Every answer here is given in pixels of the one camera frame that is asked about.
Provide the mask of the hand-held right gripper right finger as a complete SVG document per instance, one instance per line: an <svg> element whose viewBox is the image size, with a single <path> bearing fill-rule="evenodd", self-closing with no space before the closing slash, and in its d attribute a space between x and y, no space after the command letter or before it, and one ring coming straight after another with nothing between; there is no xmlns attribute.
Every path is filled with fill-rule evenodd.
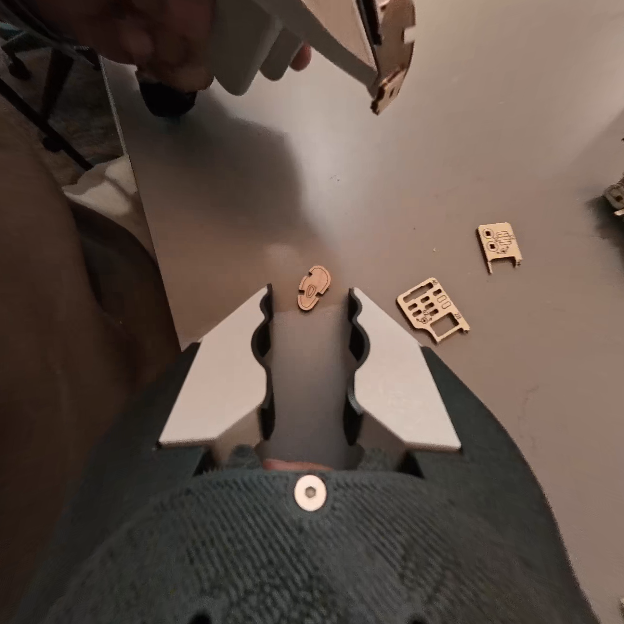
<svg viewBox="0 0 624 624"><path fill-rule="evenodd" d="M412 451L458 453L462 445L423 348L359 288L347 295L354 360L344 404L351 447L393 459Z"/></svg>

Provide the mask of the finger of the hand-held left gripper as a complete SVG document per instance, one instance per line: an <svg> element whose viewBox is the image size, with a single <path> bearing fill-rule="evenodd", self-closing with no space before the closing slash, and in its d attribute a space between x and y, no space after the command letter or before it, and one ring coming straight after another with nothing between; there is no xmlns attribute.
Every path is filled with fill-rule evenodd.
<svg viewBox="0 0 624 624"><path fill-rule="evenodd" d="M378 1L274 1L273 15L281 24L273 44L274 81L306 44L376 95Z"/></svg>

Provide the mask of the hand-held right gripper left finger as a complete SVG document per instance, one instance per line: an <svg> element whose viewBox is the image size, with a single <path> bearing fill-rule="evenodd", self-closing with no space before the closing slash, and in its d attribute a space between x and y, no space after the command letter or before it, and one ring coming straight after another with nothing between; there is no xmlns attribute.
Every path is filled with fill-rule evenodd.
<svg viewBox="0 0 624 624"><path fill-rule="evenodd" d="M192 344L195 355L158 439L161 448L204 448L223 462L238 446L270 440L272 320L273 289L266 285Z"/></svg>

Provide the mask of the notched wooden piece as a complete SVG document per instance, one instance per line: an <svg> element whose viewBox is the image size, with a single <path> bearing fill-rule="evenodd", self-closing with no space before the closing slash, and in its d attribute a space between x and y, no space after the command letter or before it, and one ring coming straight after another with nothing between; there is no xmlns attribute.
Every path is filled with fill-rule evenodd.
<svg viewBox="0 0 624 624"><path fill-rule="evenodd" d="M370 41L377 76L368 91L370 108L380 115L398 97L410 69L416 27L413 1L360 1L363 25Z"/></svg>

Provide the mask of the small oval wooden piece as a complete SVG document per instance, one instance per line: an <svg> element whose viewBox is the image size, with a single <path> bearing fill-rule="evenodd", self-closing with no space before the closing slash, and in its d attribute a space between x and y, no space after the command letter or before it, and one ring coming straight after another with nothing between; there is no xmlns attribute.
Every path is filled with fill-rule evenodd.
<svg viewBox="0 0 624 624"><path fill-rule="evenodd" d="M323 266L316 265L308 269L298 287L298 308L305 313L315 308L330 287L331 280L329 271Z"/></svg>

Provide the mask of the grey desk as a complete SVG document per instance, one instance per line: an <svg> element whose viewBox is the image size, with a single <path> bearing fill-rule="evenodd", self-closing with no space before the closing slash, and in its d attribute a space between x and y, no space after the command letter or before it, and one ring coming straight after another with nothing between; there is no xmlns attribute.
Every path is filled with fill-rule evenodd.
<svg viewBox="0 0 624 624"><path fill-rule="evenodd" d="M622 623L622 1L418 1L410 71L379 116L315 54L219 85L179 122L103 61L181 346L266 283L279 458L347 465L347 291L433 351L505 426L603 623ZM476 235L522 254L489 275ZM320 265L315 308L298 287ZM471 327L436 344L397 296L434 277Z"/></svg>

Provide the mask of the person's left hand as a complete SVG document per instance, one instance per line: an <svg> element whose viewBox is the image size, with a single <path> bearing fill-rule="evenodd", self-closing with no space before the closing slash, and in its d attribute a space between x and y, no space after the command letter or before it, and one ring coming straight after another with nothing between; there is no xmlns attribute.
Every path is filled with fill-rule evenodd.
<svg viewBox="0 0 624 624"><path fill-rule="evenodd" d="M36 1L42 18L114 62L182 92L206 90L214 1Z"/></svg>

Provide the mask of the slotted wooden grid piece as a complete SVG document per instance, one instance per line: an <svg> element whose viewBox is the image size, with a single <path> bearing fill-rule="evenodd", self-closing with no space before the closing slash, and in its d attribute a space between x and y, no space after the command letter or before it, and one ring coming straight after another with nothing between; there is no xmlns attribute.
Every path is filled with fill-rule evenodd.
<svg viewBox="0 0 624 624"><path fill-rule="evenodd" d="M434 277L427 278L400 293L396 298L396 305L415 330L428 332L436 344L457 332L471 331L464 315L439 280ZM451 322L452 327L443 333L437 333L434 326L445 318Z"/></svg>

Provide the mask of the two-hole wooden piece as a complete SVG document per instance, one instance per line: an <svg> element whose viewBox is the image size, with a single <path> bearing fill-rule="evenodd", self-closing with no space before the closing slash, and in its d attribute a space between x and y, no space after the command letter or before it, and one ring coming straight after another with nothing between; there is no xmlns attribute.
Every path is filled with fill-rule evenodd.
<svg viewBox="0 0 624 624"><path fill-rule="evenodd" d="M509 222L487 223L476 228L488 274L493 274L493 264L498 260L511 260L514 267L522 262L517 237Z"/></svg>

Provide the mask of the person's brown clothing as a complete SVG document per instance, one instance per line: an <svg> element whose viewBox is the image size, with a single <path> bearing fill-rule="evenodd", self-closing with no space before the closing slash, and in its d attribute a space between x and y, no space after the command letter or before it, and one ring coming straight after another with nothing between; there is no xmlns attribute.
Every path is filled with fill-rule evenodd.
<svg viewBox="0 0 624 624"><path fill-rule="evenodd" d="M157 265L1 116L1 622L93 447L180 354Z"/></svg>

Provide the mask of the black chair base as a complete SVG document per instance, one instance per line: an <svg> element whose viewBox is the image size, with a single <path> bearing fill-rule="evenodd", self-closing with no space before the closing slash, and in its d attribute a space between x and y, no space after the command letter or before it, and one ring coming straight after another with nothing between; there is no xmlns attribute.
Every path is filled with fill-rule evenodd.
<svg viewBox="0 0 624 624"><path fill-rule="evenodd" d="M124 155L99 59L56 49L1 9L1 119L66 183Z"/></svg>

